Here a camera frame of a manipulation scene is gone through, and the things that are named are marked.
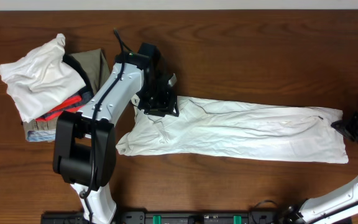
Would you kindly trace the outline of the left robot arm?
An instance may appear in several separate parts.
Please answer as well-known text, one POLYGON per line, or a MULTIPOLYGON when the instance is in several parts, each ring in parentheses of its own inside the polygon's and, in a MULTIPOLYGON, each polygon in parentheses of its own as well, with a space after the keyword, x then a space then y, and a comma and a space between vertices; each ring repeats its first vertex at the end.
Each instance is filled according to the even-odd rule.
POLYGON ((117 209, 109 181, 116 165, 115 127, 134 100, 144 114, 178 116, 175 74, 166 71, 159 49, 143 43, 116 56, 111 76, 77 112, 57 120, 53 171, 70 184, 84 208, 81 213, 45 213, 42 223, 112 223, 117 209))

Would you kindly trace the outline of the white printed t-shirt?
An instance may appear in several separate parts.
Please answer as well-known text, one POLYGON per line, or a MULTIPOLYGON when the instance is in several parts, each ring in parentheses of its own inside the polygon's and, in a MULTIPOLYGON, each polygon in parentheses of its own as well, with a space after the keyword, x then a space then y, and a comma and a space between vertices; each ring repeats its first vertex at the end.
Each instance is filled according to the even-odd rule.
POLYGON ((349 161, 331 123, 341 110, 178 97, 179 115, 135 112, 135 126, 116 148, 125 156, 193 153, 265 161, 349 161))

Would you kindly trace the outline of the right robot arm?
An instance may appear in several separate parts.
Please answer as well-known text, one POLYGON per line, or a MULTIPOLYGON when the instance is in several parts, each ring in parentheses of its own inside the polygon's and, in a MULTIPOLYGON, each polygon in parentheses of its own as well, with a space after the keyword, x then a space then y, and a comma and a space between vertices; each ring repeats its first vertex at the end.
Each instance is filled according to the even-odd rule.
MULTIPOLYGON (((358 112, 350 118, 331 124, 344 138, 358 143, 358 112)), ((358 214, 358 175, 348 184, 332 192, 305 200, 303 204, 290 206, 276 218, 275 223, 330 224, 341 222, 358 214)))

